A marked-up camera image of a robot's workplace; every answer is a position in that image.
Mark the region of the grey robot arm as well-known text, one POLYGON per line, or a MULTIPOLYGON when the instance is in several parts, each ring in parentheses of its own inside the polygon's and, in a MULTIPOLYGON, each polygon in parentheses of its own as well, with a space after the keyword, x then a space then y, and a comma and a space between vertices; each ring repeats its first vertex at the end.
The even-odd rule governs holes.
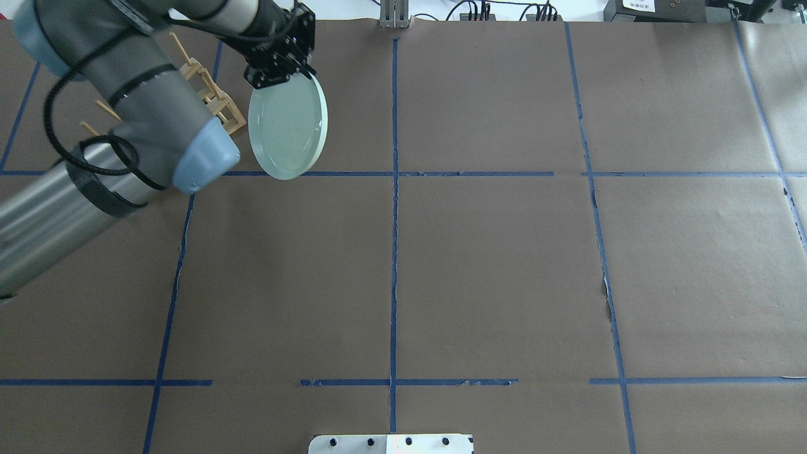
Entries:
POLYGON ((240 162, 216 113, 156 36, 183 26, 245 58, 255 89, 313 76, 315 12, 300 1, 23 1, 21 47, 57 81, 42 107, 57 163, 2 203, 2 302, 162 190, 193 195, 240 162), (103 134, 65 146, 57 98, 87 81, 118 115, 103 134))

